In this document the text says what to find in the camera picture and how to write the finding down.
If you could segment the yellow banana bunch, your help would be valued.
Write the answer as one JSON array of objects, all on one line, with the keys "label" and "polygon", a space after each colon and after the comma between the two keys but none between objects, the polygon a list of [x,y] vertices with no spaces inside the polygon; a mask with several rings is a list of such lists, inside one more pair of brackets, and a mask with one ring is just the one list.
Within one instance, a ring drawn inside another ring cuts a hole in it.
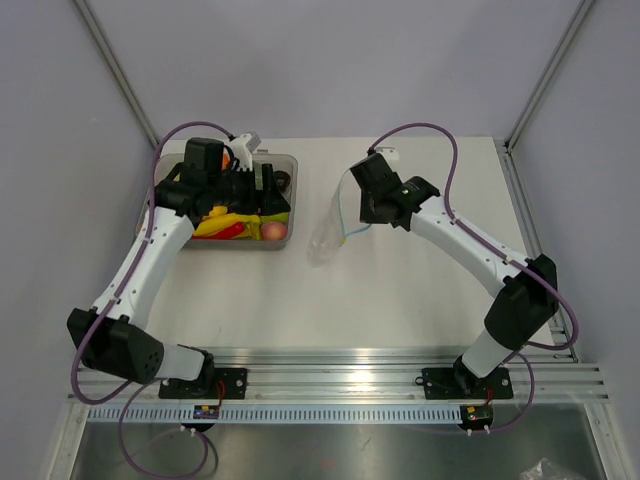
[{"label": "yellow banana bunch", "polygon": [[250,236],[251,229],[260,225],[260,217],[229,212],[226,207],[214,207],[196,227],[193,237],[216,232],[236,222],[244,223]]}]

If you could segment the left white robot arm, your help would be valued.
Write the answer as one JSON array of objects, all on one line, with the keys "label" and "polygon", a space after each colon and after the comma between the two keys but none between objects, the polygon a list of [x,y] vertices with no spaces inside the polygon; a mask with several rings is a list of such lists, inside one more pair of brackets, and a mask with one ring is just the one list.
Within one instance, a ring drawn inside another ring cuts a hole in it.
[{"label": "left white robot arm", "polygon": [[131,249],[103,293],[87,309],[75,308],[67,329],[76,347],[71,385],[83,395],[78,370],[85,366],[146,385],[165,380],[179,397],[208,396],[218,381],[213,355],[167,344],[147,331],[159,289],[181,249],[197,237],[217,234],[213,210],[224,207],[255,230],[292,205],[277,186],[272,164],[255,162],[254,133],[225,141],[192,137],[166,176],[153,180],[148,209]]}]

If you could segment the clear zip top bag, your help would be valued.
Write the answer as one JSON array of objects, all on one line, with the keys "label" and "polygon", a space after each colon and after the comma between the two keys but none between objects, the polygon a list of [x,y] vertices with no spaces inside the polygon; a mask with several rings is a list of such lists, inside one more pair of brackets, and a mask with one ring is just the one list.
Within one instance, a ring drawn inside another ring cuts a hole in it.
[{"label": "clear zip top bag", "polygon": [[371,228],[370,223],[360,220],[360,206],[361,190],[347,169],[311,234],[307,261],[312,267],[329,264],[351,237]]}]

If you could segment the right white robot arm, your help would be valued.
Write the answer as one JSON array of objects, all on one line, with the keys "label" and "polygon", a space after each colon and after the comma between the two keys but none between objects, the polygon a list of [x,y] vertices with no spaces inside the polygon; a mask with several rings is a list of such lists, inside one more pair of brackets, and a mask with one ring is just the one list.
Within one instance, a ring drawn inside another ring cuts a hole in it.
[{"label": "right white robot arm", "polygon": [[451,367],[461,396],[478,396],[500,364],[557,312],[558,301],[548,291],[557,287],[554,262],[544,255],[530,259],[478,230],[466,232],[435,186],[419,176],[403,182],[379,152],[356,163],[350,173],[361,190],[363,223],[401,227],[431,242],[493,298],[484,330]]}]

